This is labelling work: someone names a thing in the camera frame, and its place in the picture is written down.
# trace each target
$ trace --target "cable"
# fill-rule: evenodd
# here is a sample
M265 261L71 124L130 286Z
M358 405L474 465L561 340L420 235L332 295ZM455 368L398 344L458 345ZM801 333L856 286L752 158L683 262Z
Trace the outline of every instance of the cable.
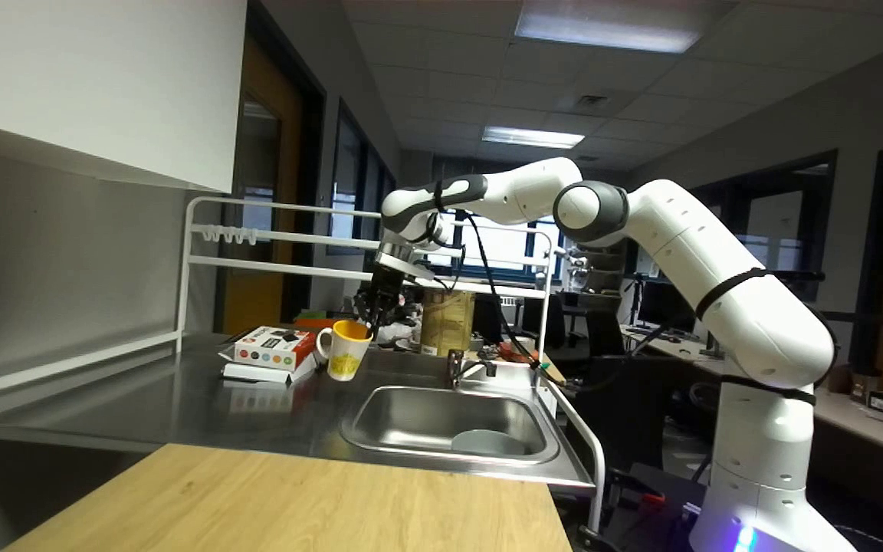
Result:
M657 340L664 332L664 326L649 328L630 348L629 354L637 354L649 345L649 340Z
M459 286L464 268L465 268L465 245L459 245L458 268L455 268L455 278L452 278L448 290L455 290Z
M699 475L710 465L710 451L705 454L705 460L693 470L690 481L697 483Z
M571 389L579 392L579 394L583 394L583 392L592 394L592 392L600 392L600 389L614 386L615 379L621 379L621 376L630 373L630 370L626 370L629 354L621 354L619 360L621 360L621 364L619 364L609 376L595 379L595 382L571 382Z
M480 241L480 233L479 233L479 222L474 222L471 210L458 209L458 215L465 216L465 219L471 222L471 231L474 231L474 245L479 245L480 268L483 268L483 278L488 278L488 286L491 286L491 295L495 295L498 302L501 302L501 326L503 326L503 332L508 333L508 344L513 344L522 354L526 354L526 359L529 359L529 368L536 370L536 368L541 368L541 359L533 359L533 353L516 336L516 328L513 328L513 326L505 322L505 314L503 314L503 296L501 296L501 290L498 290L495 268L491 268L491 258L483 255L483 241Z

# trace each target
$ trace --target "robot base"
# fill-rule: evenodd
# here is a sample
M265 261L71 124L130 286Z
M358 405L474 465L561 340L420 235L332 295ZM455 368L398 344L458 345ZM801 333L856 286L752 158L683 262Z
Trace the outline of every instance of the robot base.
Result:
M805 503L812 405L774 389L722 382L710 483L690 533L697 552L846 552Z

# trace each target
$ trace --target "metal rack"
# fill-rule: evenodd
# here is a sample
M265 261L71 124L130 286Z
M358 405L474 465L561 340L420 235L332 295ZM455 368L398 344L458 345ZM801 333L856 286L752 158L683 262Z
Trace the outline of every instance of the metal rack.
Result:
M274 216L283 215L307 215L309 233L304 231L255 231L255 227L228 227L228 222L205 222L199 219L199 209L269 209ZM181 286L179 286L179 348L186 333L186 308L190 308L190 283L193 283L193 266L217 266L217 268L255 268L255 272L284 272L284 276L309 276L309 278L343 278L343 283L370 283L374 272L355 268L355 266L337 266L337 262L321 262L325 255L316 255L318 247L351 247L351 252L377 252L377 238L343 238L343 235L327 235L325 227L332 227L332 216L351 216L351 219L379 219L377 210L351 210L351 209L321 209L321 206L295 206L295 203L260 203L260 198L223 198L223 195L197 195L186 206L186 219L183 219L183 258L181 258ZM503 233L533 233L536 238L545 238L545 252L554 252L554 241L543 231L503 231ZM289 245L313 245L309 262L284 262L284 261L245 261L245 258L223 258L220 247L217 255L197 252L199 241L220 241L220 245L260 245L260 241L289 241ZM416 255L458 255L455 247L416 247ZM553 296L553 268L554 258L513 258L501 252L488 252L495 262L522 262L543 268L543 286L513 286L513 283L498 283L501 296L536 296L543 299L541 308L541 348L545 344L545 326L550 326L550 296ZM420 288L448 288L448 290L470 290L470 295L491 295L488 283L465 278L465 276L435 276L435 278L410 278L410 286Z

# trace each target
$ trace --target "ceiling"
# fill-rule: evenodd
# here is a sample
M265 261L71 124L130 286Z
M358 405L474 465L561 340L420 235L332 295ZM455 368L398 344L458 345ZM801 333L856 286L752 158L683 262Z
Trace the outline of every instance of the ceiling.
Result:
M341 0L403 151L526 163L483 124L583 130L630 171L883 53L883 0L740 0L687 54L513 35L522 0Z

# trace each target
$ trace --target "computer monitor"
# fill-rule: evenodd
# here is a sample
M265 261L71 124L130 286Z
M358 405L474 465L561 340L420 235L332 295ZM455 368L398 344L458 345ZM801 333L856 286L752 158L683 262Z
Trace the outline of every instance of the computer monitor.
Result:
M697 326L697 314L690 302L683 299L683 295L661 278L642 283L635 318L674 328L674 332L687 332L687 333L693 333L693 326Z

